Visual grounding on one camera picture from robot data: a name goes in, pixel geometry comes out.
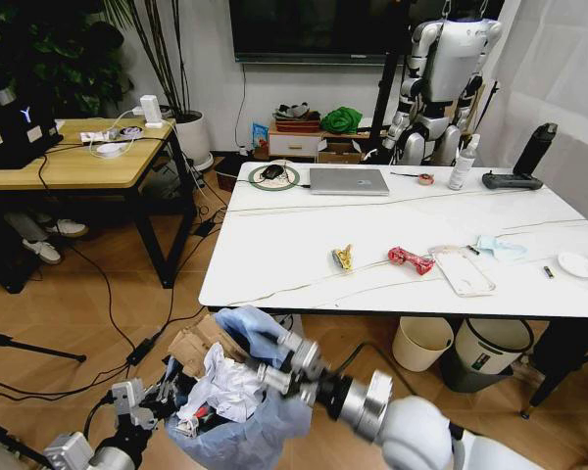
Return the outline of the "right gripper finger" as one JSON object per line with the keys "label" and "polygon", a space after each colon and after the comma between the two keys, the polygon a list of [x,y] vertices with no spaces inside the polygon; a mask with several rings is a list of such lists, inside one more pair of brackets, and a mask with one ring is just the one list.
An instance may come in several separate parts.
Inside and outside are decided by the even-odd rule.
{"label": "right gripper finger", "polygon": [[250,354],[272,367],[324,367],[319,345],[283,328],[249,333]]}
{"label": "right gripper finger", "polygon": [[285,373],[260,362],[256,375],[261,383],[275,389],[285,398],[314,400],[317,397],[318,383],[303,372]]}

